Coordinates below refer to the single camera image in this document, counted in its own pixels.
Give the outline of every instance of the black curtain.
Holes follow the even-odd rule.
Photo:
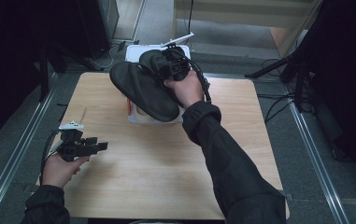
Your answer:
[[[0,129],[38,85],[40,45],[31,33],[31,1],[0,1]]]
[[[325,0],[331,7],[308,57],[315,92],[342,134],[335,145],[356,161],[356,0]]]

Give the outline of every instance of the black jacket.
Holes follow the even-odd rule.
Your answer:
[[[183,114],[183,128],[201,146],[219,207],[227,223],[285,223],[285,198],[260,175],[256,165],[221,127],[221,112],[197,102]],[[22,223],[68,223],[64,192],[41,186],[26,202]]]

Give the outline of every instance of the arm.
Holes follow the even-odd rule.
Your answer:
[[[21,223],[69,223],[70,215],[64,207],[64,186],[88,159],[80,157],[67,162],[58,154],[50,156],[44,167],[43,185],[26,201]]]
[[[285,223],[285,199],[260,175],[256,165],[221,127],[221,112],[202,101],[196,74],[166,81],[186,108],[183,128],[203,150],[215,197],[228,223]]]

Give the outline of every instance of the left hand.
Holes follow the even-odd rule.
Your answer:
[[[88,161],[90,157],[79,157],[74,161],[64,161],[57,153],[50,156],[43,171],[43,184],[63,189],[73,175],[80,171],[79,166]]]

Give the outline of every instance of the black wire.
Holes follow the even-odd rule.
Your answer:
[[[288,105],[291,105],[292,103],[293,103],[293,101],[289,101],[286,105],[284,105],[282,108],[280,108],[280,110],[278,110],[276,113],[274,113],[270,118],[265,119],[264,122],[267,123],[270,119],[275,117],[278,113],[282,112],[284,109],[286,109],[286,107],[288,107]]]
[[[43,183],[43,172],[44,172],[44,167],[46,165],[46,161],[47,159],[55,154],[55,152],[52,152],[51,154],[49,154],[49,156],[46,158],[46,154],[47,154],[47,149],[49,148],[49,144],[50,144],[50,140],[52,137],[54,137],[56,134],[58,133],[58,131],[52,131],[52,133],[50,134],[49,138],[47,139],[46,145],[44,146],[43,149],[43,155],[41,156],[41,167],[40,167],[40,177],[38,178],[40,181],[40,185],[42,185]]]
[[[267,114],[265,115],[264,118],[264,122],[268,122],[271,118],[273,118],[274,116],[276,116],[279,112],[283,111],[288,105],[291,104],[291,102],[289,102],[287,105],[285,105],[282,109],[280,109],[279,111],[277,111],[274,115],[272,115],[270,118],[268,117],[272,111],[272,109],[274,108],[274,106],[276,106],[277,103],[279,103],[281,100],[287,99],[287,98],[291,98],[293,97],[293,93],[288,93],[285,95],[280,96],[268,109]]]
[[[64,114],[66,113],[67,107],[69,105],[63,105],[63,104],[57,104],[59,106],[64,106],[64,113],[62,113],[61,117],[58,119],[59,122],[61,122],[64,119]]]
[[[301,102],[301,105],[303,105],[303,104],[308,104],[311,108],[310,109],[304,109],[302,106],[301,106],[301,108],[302,108],[302,111],[303,112],[305,112],[305,113],[311,113],[311,114],[314,114],[314,105],[313,104],[311,104],[310,102],[307,102],[307,101],[302,101]]]
[[[303,61],[301,61],[300,63],[293,63],[293,62],[289,61],[289,58],[286,59],[286,62],[288,62],[288,64],[291,64],[293,66],[302,66],[303,65]]]
[[[189,62],[189,64],[192,66],[192,69],[194,69],[195,73],[197,74],[198,79],[200,79],[200,83],[203,88],[204,95],[206,97],[206,102],[208,104],[212,104],[212,100],[210,99],[210,95],[209,95],[209,91],[208,91],[208,86],[206,85],[208,83],[207,83],[206,79],[204,78],[204,73],[202,72],[200,66],[198,66],[197,63],[193,62],[191,59],[186,57],[186,55],[181,53],[180,51],[178,51],[176,49],[170,49],[170,50],[173,50],[175,53],[180,55],[184,60],[187,60]]]
[[[190,7],[190,16],[189,16],[189,33],[190,34],[190,30],[191,30],[191,24],[192,24],[192,6]]]
[[[262,62],[262,69],[264,69],[265,63],[267,63],[267,62],[269,62],[269,61],[272,61],[272,60],[279,61],[279,59],[267,59],[267,60],[265,60],[264,62]],[[280,68],[280,67],[277,68],[278,75],[272,74],[271,72],[268,72],[267,74],[269,74],[269,75],[271,75],[271,76],[273,76],[273,77],[279,77],[279,76],[282,74],[282,72],[279,71],[279,68]]]
[[[274,95],[274,94],[260,94],[260,93],[258,93],[257,96],[260,98],[266,98],[266,99],[279,99],[281,97],[286,97],[286,94],[285,95]]]
[[[189,16],[189,30],[187,30],[188,35],[191,33],[191,26],[192,26],[192,5],[190,7],[190,16]],[[189,38],[184,42],[184,45],[187,45],[187,42],[189,42]]]

